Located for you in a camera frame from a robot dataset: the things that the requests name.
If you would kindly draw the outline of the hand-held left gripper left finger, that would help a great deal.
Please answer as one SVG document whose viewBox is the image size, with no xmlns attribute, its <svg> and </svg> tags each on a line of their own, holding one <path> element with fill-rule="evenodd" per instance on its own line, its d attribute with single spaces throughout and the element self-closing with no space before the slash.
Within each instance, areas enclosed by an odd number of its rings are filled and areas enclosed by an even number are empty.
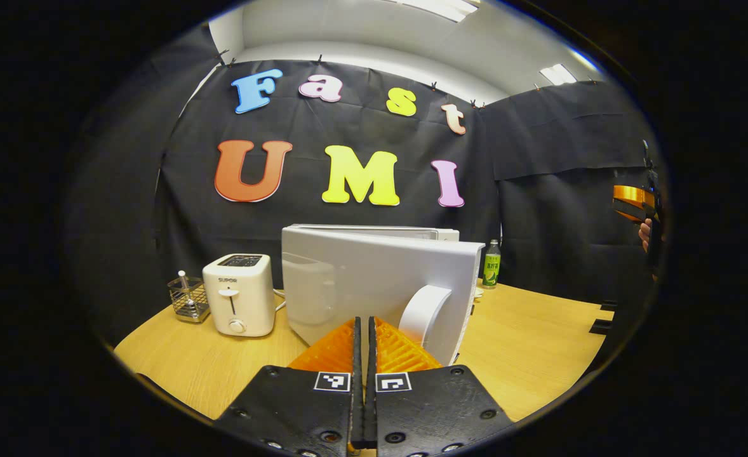
<svg viewBox="0 0 748 457">
<path fill-rule="evenodd" d="M 363 431 L 361 333 L 354 318 L 350 371 L 264 366 L 215 428 L 275 455 L 352 456 Z"/>
</svg>

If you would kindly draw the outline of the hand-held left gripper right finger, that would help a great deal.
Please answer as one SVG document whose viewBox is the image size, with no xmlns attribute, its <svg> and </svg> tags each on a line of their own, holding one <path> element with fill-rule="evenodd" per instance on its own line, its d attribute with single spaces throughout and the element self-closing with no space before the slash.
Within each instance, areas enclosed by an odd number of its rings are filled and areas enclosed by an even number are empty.
<svg viewBox="0 0 748 457">
<path fill-rule="evenodd" d="M 430 356 L 381 319 L 368 321 L 366 447 L 378 456 L 441 456 L 487 446 L 514 422 L 464 365 Z"/>
</svg>

